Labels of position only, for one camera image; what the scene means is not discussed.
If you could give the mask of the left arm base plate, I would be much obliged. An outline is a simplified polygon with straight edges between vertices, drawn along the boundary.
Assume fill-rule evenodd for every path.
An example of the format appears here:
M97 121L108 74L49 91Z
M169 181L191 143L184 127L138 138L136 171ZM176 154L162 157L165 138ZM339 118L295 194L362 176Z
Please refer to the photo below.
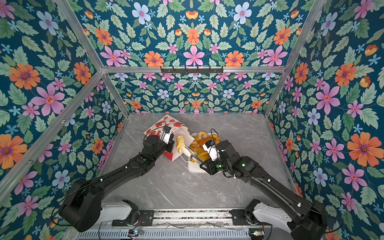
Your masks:
M150 227L154 220L155 211L136 210L129 214L125 220L113 220L113 227Z

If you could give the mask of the tan ring bagel fake bread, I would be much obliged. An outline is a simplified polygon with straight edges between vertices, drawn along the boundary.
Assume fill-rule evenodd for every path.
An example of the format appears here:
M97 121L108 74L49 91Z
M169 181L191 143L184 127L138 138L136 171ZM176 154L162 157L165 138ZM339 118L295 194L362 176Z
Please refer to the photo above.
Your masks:
M207 132L204 132L204 131L198 132L198 134L196 136L197 140L206 139L208 137L209 137L209 134Z

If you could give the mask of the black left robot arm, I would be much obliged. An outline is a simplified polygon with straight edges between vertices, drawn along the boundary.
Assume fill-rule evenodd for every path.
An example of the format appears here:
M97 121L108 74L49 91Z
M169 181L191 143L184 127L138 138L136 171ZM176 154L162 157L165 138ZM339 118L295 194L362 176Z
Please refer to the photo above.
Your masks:
M146 174L164 152L172 152L173 135L147 137L143 149L125 165L91 180L78 179L70 188L60 207L59 215L78 232L85 232L95 224L113 220L137 219L137 206L130 201L105 203L104 198L128 181Z

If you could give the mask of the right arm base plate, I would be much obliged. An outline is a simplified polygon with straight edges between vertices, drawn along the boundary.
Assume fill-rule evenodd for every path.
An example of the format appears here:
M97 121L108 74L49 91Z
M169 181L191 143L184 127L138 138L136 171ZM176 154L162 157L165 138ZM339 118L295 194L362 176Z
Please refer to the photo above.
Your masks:
M245 209L232 209L229 210L229 214L232 216L234 226L271 226L271 224L257 220L253 214L246 212Z

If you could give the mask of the long striped fake bread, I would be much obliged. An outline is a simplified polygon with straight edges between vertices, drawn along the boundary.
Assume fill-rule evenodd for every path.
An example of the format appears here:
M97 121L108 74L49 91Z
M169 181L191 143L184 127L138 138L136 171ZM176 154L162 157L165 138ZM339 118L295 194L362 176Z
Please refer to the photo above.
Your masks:
M198 141L196 139L194 139L194 141L191 143L190 149L195 155L198 153Z

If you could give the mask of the red white paper bag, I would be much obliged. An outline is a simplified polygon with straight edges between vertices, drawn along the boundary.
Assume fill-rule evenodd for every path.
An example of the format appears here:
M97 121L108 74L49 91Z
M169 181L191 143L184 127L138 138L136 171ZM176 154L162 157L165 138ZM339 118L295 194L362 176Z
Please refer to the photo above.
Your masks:
M183 154L182 150L179 150L180 144L188 149L195 140L190 134L188 127L170 115L165 115L160 118L155 124L148 128L144 134L147 137L156 135L168 143L171 141L174 142L171 152L164 152L164 156L171 162Z

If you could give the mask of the pale ridged fake bread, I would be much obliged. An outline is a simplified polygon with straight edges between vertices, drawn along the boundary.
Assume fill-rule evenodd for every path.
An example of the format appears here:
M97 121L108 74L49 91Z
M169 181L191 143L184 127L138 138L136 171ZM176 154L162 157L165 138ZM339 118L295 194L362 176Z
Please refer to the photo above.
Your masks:
M184 139L184 136L180 135L180 136L177 136L177 150L179 152L179 154L182 154L183 153L183 148L185 148L185 139Z

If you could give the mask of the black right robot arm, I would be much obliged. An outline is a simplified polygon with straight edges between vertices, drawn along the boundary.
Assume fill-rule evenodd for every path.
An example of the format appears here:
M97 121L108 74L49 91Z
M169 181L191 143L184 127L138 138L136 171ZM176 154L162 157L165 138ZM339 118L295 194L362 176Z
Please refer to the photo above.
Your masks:
M227 140L219 144L209 140L202 147L209 158L200 164L201 169L210 175L228 173L230 178L259 189L278 205L275 208L260 200L252 200L245 208L245 219L249 224L270 224L290 233L294 240L320 240L326 233L328 222L323 204L312 203L290 191L258 162L241 156Z

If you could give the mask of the metal tongs with white tips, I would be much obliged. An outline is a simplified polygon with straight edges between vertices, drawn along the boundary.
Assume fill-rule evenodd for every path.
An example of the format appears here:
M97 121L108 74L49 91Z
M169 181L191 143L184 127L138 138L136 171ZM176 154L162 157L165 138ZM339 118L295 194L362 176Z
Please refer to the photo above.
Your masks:
M190 149L187 149L186 147L183 147L181 146L181 151L184 155L186 155L188 158L192 159L193 161L199 163L199 164L202 164L203 161L197 156L194 154L194 152Z

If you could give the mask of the yellow speckled fake bread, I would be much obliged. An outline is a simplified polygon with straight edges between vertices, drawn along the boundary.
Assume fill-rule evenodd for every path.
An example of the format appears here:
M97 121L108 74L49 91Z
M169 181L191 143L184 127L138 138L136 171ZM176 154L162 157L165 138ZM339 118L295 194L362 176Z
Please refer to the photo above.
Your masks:
M204 150L203 147L199 146L198 147L198 157L205 162L206 160L209 159L209 153Z

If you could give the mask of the round fluted fake bread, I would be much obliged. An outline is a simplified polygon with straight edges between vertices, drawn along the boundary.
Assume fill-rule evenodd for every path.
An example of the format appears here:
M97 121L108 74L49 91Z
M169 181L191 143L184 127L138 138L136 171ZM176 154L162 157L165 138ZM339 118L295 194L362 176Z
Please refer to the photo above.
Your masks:
M216 135L216 134L213 134L212 138L213 138L213 140L215 142L215 145L217 145L217 144L219 144L221 142L220 137L218 135Z

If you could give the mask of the orange croissant fake bread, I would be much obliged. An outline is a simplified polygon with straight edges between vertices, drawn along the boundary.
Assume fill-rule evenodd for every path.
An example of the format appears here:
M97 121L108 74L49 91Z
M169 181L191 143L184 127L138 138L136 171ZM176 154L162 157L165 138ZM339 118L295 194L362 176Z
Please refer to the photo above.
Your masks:
M203 147L209 141L215 142L215 139L213 137L207 137L207 138L204 138L204 139L200 139L197 142L198 142L198 145Z

